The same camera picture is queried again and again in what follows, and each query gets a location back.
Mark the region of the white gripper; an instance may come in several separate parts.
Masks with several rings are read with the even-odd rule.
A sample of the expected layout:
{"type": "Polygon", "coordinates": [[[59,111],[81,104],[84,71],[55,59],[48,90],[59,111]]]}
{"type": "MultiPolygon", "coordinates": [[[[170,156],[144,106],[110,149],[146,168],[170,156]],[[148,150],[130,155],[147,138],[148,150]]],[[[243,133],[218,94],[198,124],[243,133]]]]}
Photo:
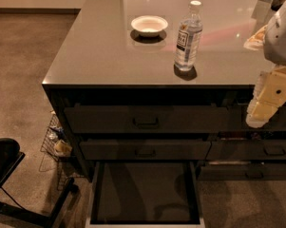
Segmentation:
{"type": "Polygon", "coordinates": [[[264,50],[264,57],[277,65],[270,72],[261,71],[255,84],[253,99],[247,107],[246,123],[263,127],[286,103],[286,1],[243,45],[250,50],[264,50]]]}

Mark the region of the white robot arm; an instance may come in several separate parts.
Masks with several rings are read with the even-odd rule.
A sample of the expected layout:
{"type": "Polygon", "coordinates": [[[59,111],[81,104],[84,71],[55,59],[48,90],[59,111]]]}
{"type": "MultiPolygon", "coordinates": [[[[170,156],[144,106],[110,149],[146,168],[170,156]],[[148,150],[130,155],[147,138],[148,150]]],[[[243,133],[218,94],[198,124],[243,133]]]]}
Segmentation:
{"type": "Polygon", "coordinates": [[[244,44],[262,49],[265,59],[275,64],[270,72],[260,72],[247,107],[246,123],[253,128],[267,124],[286,103],[286,0],[273,0],[271,9],[275,13],[269,22],[244,44]]]}

